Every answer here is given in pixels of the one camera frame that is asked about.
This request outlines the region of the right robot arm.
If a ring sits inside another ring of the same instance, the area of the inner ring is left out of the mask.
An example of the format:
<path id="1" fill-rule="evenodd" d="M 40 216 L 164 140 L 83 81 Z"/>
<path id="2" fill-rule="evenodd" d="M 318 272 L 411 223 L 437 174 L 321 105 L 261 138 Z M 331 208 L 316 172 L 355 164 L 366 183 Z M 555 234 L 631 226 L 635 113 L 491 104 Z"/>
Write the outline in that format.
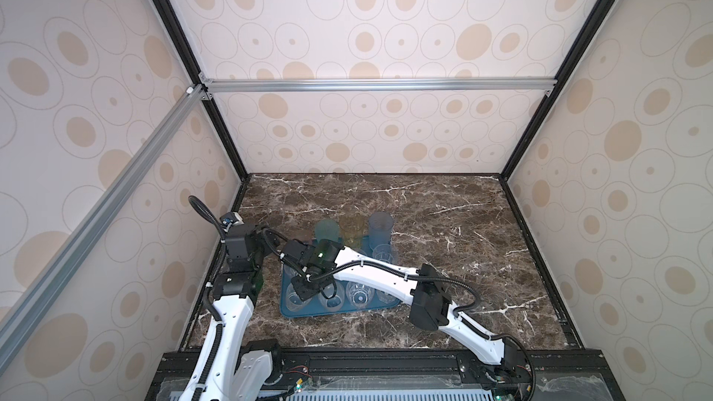
<path id="1" fill-rule="evenodd" d="M 410 308 L 408 321 L 420 330 L 442 332 L 470 350 L 485 367 L 492 384 L 511 381 L 518 384 L 519 374 L 529 376 L 527 387 L 520 390 L 522 400 L 530 400 L 536 389 L 536 372 L 529 352 L 510 334 L 495 334 L 467 315 L 469 304 L 457 306 L 447 294 L 447 286 L 460 287 L 479 296 L 470 285 L 446 278 L 430 265 L 419 268 L 399 267 L 357 252 L 341 243 L 324 239 L 313 245 L 288 239 L 267 226 L 256 230 L 265 249 L 293 269 L 293 289 L 308 301 L 322 296 L 336 297 L 338 280 L 353 282 L 385 293 Z"/>

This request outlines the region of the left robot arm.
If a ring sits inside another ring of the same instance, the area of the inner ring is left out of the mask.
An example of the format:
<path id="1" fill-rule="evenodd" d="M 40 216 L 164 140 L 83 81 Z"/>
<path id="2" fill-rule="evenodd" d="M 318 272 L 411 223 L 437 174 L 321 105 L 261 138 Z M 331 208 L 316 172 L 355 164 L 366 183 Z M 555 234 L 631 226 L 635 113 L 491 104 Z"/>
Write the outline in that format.
<path id="1" fill-rule="evenodd" d="M 208 282 L 204 306 L 211 314 L 197 364 L 181 395 L 182 400 L 256 400 L 264 383 L 275 373 L 268 350 L 240 354 L 242 338 L 263 288 L 263 263 L 270 254 L 261 230 L 246 225 L 237 213 L 216 218 L 196 196 L 189 204 L 219 234 L 219 246 L 228 259 L 228 271 Z"/>

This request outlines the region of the frosted white plastic cup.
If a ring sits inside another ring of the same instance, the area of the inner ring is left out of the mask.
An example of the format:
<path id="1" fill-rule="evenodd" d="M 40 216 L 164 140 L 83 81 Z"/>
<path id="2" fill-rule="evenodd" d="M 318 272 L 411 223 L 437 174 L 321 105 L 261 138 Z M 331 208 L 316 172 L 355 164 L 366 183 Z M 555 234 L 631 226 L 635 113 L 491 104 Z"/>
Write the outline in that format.
<path id="1" fill-rule="evenodd" d="M 345 305 L 345 286 L 336 281 L 320 292 L 319 302 L 328 313 L 340 312 Z"/>

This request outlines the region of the blue textured plastic cup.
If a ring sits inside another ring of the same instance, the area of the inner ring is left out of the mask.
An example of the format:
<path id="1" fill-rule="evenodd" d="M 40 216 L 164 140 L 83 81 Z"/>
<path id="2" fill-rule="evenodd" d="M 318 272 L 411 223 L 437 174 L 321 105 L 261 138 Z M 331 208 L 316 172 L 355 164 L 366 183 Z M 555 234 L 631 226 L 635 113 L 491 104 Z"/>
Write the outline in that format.
<path id="1" fill-rule="evenodd" d="M 368 219 L 369 248 L 374 250 L 380 245 L 391 243 L 395 220 L 390 213 L 378 211 Z"/>

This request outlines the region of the green textured plastic cup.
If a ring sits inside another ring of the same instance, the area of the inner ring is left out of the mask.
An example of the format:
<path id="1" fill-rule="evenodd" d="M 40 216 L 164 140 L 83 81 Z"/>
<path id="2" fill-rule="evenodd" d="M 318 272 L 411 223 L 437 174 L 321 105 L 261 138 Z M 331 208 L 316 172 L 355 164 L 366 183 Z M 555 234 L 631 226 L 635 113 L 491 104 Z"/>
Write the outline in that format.
<path id="1" fill-rule="evenodd" d="M 339 224 L 332 219 L 322 219 L 315 224 L 314 228 L 315 241 L 334 241 L 339 242 L 341 237 L 341 228 Z"/>

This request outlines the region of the yellow plastic cup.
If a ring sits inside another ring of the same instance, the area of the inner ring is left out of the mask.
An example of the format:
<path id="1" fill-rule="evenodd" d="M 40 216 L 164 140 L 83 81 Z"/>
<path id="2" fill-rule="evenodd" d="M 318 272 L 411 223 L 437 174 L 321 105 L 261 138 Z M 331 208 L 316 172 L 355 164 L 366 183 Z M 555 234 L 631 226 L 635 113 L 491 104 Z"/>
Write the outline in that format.
<path id="1" fill-rule="evenodd" d="M 361 248 L 366 232 L 366 218 L 364 215 L 344 215 L 339 220 L 344 245 L 351 249 Z"/>

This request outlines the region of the teal plastic tray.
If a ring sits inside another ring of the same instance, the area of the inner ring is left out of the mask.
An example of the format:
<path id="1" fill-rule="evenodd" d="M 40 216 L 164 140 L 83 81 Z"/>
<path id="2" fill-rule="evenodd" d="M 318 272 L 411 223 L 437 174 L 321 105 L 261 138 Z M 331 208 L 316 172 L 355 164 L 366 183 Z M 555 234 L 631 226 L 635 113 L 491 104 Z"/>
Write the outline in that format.
<path id="1" fill-rule="evenodd" d="M 400 303 L 397 298 L 382 291 L 341 280 L 336 280 L 326 288 L 326 293 L 332 295 L 331 299 L 318 293 L 311 299 L 302 301 L 292 284 L 292 278 L 297 275 L 291 267 L 282 266 L 280 313 L 289 319 L 392 308 Z"/>

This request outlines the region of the clear faceted cup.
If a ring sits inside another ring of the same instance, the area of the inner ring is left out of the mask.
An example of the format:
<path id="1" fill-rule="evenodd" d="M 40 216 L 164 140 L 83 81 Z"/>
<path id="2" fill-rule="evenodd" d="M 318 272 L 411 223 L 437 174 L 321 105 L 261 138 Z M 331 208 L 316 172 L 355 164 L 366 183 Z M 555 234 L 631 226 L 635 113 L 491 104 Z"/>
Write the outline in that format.
<path id="1" fill-rule="evenodd" d="M 391 244 L 380 244 L 372 250 L 372 257 L 375 260 L 397 265 L 399 262 L 397 249 Z"/>

